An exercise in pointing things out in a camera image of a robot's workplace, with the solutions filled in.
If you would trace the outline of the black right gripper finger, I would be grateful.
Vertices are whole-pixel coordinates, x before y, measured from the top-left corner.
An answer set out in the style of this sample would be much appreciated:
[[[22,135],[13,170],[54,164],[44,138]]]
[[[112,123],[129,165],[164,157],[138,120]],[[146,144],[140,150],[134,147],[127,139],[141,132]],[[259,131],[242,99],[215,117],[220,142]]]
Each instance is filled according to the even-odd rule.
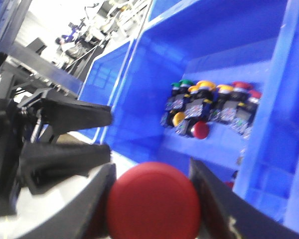
[[[299,239],[237,196],[202,161],[190,159],[189,179],[201,206],[199,239]]]

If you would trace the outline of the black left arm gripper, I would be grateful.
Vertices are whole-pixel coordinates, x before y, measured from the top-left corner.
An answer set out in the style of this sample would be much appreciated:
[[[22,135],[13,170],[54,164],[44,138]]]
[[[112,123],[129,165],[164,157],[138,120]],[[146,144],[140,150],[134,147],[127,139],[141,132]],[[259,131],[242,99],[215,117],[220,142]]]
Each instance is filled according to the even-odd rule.
[[[21,188],[33,195],[105,164],[67,206],[20,239],[104,239],[106,205],[116,165],[106,144],[58,143],[71,131],[108,126],[111,108],[37,90],[20,103],[0,99],[0,217],[16,214]]]

